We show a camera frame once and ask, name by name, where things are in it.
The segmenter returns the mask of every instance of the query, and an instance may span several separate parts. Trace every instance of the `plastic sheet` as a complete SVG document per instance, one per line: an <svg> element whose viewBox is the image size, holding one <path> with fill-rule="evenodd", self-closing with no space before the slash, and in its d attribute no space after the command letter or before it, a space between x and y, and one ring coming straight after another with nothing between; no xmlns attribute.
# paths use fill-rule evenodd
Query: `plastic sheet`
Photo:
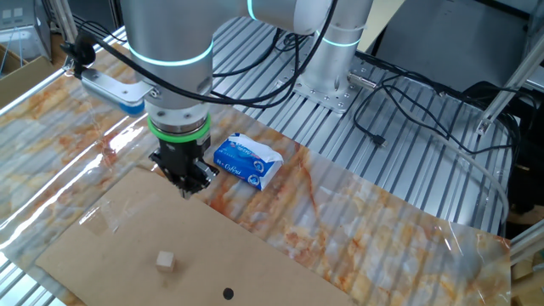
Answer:
<svg viewBox="0 0 544 306"><path fill-rule="evenodd" d="M133 73L100 53L97 69ZM39 254L157 142L62 76L0 117L0 249L66 304L79 304L35 266ZM225 171L197 197L312 269L361 304L510 304L509 242L418 210L232 108L212 108L212 153L239 132L283 155L263 192ZM122 218L105 220L106 230Z"/></svg>

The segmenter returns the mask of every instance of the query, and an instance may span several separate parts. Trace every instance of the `mounting plate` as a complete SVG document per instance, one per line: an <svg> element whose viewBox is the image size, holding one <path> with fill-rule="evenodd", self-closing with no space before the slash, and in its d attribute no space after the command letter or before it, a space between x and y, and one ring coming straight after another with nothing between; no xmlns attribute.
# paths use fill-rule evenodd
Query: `mounting plate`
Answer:
<svg viewBox="0 0 544 306"><path fill-rule="evenodd" d="M304 62L306 60L306 57L308 56L308 52L310 50L310 44L306 44L306 46L301 48L301 56L300 56L300 62ZM287 65L283 71L280 73L279 81L278 82L285 82L285 80L288 80L292 77L293 72L295 71L293 69L294 67L294 60L290 63L290 65ZM363 68L363 65L361 64L361 60L354 57L350 69L353 73L360 74L361 71L365 71L366 69ZM342 80L341 82L348 82L348 76L346 75L345 80ZM310 88L309 86L305 85L300 80L297 80L297 83L295 85L294 92L296 94L299 94L303 96L304 98L307 98L308 100L315 102L316 104L322 105L323 107L334 111L339 114L343 114L346 111L349 110L349 107L354 103L355 99L357 98L359 92L361 90L360 86L349 84L345 90L340 90L336 92L323 92L320 91L318 88Z"/></svg>

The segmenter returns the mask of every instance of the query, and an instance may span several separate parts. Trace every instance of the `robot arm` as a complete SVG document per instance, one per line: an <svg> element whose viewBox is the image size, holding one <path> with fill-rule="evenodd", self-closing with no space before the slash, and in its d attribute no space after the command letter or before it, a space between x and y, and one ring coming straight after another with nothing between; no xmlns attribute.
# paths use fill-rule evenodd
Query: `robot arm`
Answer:
<svg viewBox="0 0 544 306"><path fill-rule="evenodd" d="M308 35L322 26L330 4L331 0L121 0L133 61L178 88L202 95L210 94L213 85L213 33L226 21L248 16ZM130 88L90 69L80 78L92 95L129 113L144 105L160 144L150 159L184 197L210 184L218 170L202 159L210 146L207 104L142 76Z"/></svg>

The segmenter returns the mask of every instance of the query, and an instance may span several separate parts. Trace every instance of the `metal grating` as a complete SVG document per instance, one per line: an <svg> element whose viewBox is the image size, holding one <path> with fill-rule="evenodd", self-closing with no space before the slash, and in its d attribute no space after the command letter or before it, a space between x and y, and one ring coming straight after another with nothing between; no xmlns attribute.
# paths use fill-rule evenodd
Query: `metal grating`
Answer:
<svg viewBox="0 0 544 306"><path fill-rule="evenodd" d="M116 35L125 37L123 30L116 31ZM251 64L268 47L273 35L273 27L246 18L225 24L215 37L215 71L233 71ZM277 79L282 78L281 73L289 67L291 59L291 56L274 53L252 71L217 79L215 90L236 98L265 94L276 87ZM388 75L366 63L361 64L360 73L374 82ZM52 82L61 73L55 75L48 81ZM46 85L46 82L38 85L24 97ZM408 79L400 78L396 85L427 106L446 126L451 126L452 132L468 147L475 149L506 143L507 132L500 125L493 126L482 139L476 138L472 131L481 115L480 110L467 105L459 108L458 100L440 97L430 88ZM489 180L466 161L443 149L425 130L408 122L384 95L377 94L358 120L373 133L385 137L389 146L377 148L354 128L354 108L369 93L363 90L351 110L343 115L297 95L268 110L236 108L427 213L497 233L502 203ZM21 100L9 107L16 106ZM400 102L418 113L427 124L434 124L413 105L402 99ZM510 151L495 150L476 156L476 160L485 164L506 188L512 160ZM3 261L0 273L0 296L0 305L62 305L7 259Z"/></svg>

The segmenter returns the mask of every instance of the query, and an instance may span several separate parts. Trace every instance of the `blue package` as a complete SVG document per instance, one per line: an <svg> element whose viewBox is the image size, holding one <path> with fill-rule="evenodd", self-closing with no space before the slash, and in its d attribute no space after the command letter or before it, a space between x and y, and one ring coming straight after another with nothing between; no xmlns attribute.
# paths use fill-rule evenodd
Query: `blue package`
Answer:
<svg viewBox="0 0 544 306"><path fill-rule="evenodd" d="M219 146L213 161L259 190L266 188L283 165L280 153L240 133L233 133Z"/></svg>

